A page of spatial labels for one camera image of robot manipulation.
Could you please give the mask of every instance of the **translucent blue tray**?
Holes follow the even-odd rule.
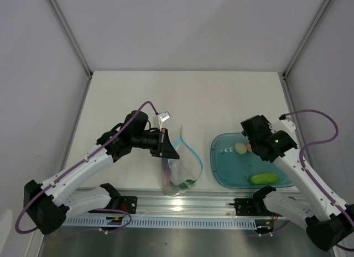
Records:
[[[290,187],[294,184],[284,172],[269,161],[262,161],[253,153],[240,155],[235,151],[236,143],[248,143],[248,139],[241,133],[221,134],[217,136],[210,150],[210,163],[214,177],[218,183],[227,188],[250,189],[262,188],[265,185],[253,185],[249,178],[258,173],[271,172],[279,176],[277,183],[271,184],[275,188]]]

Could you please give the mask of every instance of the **white wall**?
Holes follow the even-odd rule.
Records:
[[[283,72],[322,0],[58,0],[93,70]]]
[[[309,47],[290,74],[296,109],[313,108],[337,121],[339,137],[310,149],[315,170],[354,203],[354,0],[335,0]],[[327,139],[334,128],[324,117],[300,116],[307,142]],[[354,248],[354,235],[351,236]]]
[[[0,215],[17,217],[23,186],[58,170],[86,83],[45,0],[0,0]],[[1,257],[28,239],[12,229]]]

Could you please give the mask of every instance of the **cucumber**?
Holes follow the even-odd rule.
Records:
[[[188,179],[188,180],[185,180],[185,182],[189,183],[190,185],[193,185],[194,184],[194,180],[191,180],[191,179]],[[179,184],[178,186],[177,185],[174,185],[173,182],[171,182],[171,185],[175,188],[179,188],[181,190],[185,190],[185,189],[188,189],[190,186],[188,186],[186,183],[182,182],[181,184]]]
[[[252,175],[249,181],[254,185],[272,184],[279,181],[279,176],[275,173],[259,173]]]

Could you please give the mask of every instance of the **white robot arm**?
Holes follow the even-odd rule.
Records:
[[[124,123],[104,133],[76,165],[40,184],[34,180],[27,183],[24,187],[24,210],[37,228],[43,234],[49,234],[58,229],[67,217],[98,208],[117,209],[120,194],[108,183],[91,191],[72,193],[92,175],[129,154],[132,148],[149,149],[152,156],[159,158],[179,159],[169,140],[168,130],[162,128],[162,122],[167,118],[167,112],[157,114],[159,128],[145,130],[148,116],[144,112],[133,111]],[[17,232],[30,232],[19,230],[20,218],[21,215],[15,225]]]
[[[304,228],[316,246],[329,250],[353,232],[354,205],[348,205],[320,178],[290,136],[295,125],[281,118],[270,124],[264,116],[254,116],[241,123],[252,146],[262,160],[273,162],[295,184],[310,206],[295,201],[266,186],[253,195],[260,210],[280,214]]]

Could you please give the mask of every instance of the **egg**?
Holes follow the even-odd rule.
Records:
[[[239,154],[243,155],[247,152],[247,147],[245,144],[242,143],[236,143],[235,144],[235,150],[236,152],[238,152]]]

